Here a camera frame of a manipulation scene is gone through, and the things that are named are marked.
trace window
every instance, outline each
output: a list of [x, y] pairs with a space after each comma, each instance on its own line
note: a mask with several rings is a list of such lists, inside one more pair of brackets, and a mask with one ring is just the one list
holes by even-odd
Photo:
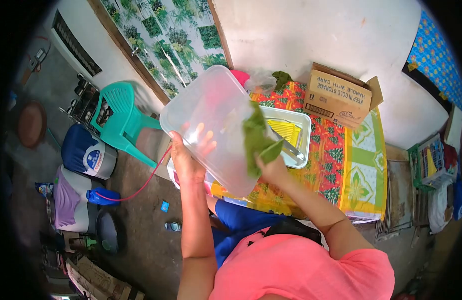
[[94, 62], [94, 60], [87, 54], [84, 48], [79, 44], [78, 40], [74, 37], [66, 22], [62, 18], [59, 11], [56, 14], [53, 24], [54, 30], [58, 33], [60, 39], [71, 51], [72, 55], [81, 63], [91, 76], [100, 73], [102, 69]]

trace purple cover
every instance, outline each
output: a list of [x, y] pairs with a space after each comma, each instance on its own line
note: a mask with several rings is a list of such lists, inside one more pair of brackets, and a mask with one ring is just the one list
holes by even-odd
[[54, 203], [56, 212], [54, 226], [59, 228], [76, 223], [74, 220], [74, 210], [81, 201], [81, 198], [72, 188], [71, 184], [67, 182], [64, 174], [62, 174], [61, 167], [58, 168], [56, 176], [58, 177], [58, 183], [54, 184]]

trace plant wallpaper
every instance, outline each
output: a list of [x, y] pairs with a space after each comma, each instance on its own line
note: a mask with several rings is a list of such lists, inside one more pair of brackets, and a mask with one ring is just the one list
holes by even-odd
[[101, 2], [170, 99], [212, 65], [228, 67], [207, 0]]

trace white plastic bag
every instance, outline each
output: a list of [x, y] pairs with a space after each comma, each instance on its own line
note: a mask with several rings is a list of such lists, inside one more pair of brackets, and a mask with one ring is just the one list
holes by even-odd
[[256, 69], [247, 71], [249, 79], [245, 82], [245, 90], [252, 93], [270, 94], [276, 87], [276, 78], [271, 71]]
[[451, 179], [444, 182], [438, 189], [436, 189], [428, 203], [428, 221], [431, 233], [435, 234], [442, 231], [444, 226], [450, 222], [445, 220], [445, 210], [448, 204], [448, 185], [452, 183]]

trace red hose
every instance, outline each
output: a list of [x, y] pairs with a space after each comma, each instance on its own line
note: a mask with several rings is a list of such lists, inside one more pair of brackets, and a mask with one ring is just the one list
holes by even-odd
[[129, 200], [131, 199], [132, 197], [138, 195], [143, 189], [144, 187], [149, 183], [149, 181], [151, 180], [151, 178], [153, 177], [154, 175], [154, 172], [156, 172], [157, 168], [159, 167], [159, 165], [161, 165], [161, 163], [163, 162], [163, 159], [164, 157], [166, 156], [166, 154], [168, 154], [168, 152], [171, 150], [172, 146], [168, 148], [168, 150], [166, 150], [166, 152], [164, 153], [163, 157], [161, 157], [161, 159], [159, 160], [159, 162], [157, 163], [156, 165], [156, 168], [154, 168], [153, 172], [151, 173], [151, 176], [147, 179], [146, 183], [144, 183], [144, 185], [141, 187], [141, 189], [139, 189], [137, 192], [135, 192], [134, 194], [132, 194], [131, 196], [129, 197], [126, 197], [126, 198], [123, 198], [123, 199], [111, 199], [111, 198], [108, 198], [108, 197], [105, 197], [103, 195], [101, 195], [100, 193], [96, 192], [96, 194], [101, 197], [101, 198], [104, 198], [104, 199], [107, 199], [107, 200], [111, 200], [111, 201], [125, 201], [125, 200]]

